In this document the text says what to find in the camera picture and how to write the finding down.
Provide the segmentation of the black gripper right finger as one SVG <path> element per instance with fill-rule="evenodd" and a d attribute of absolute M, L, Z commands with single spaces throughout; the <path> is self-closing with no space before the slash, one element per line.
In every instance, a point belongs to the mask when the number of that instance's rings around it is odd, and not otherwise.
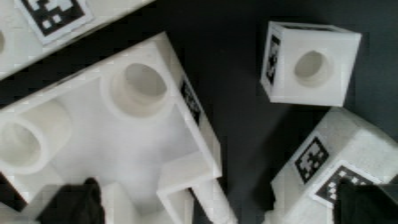
<path fill-rule="evenodd" d="M 333 214 L 335 224 L 398 224 L 398 184 L 356 185 L 344 180 Z"/>

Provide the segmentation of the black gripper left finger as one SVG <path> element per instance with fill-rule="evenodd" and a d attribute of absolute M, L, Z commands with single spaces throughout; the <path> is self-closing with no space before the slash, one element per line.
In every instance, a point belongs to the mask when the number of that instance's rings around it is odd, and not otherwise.
<path fill-rule="evenodd" d="M 102 188 L 95 178 L 65 185 L 38 215 L 42 224 L 106 224 Z"/>

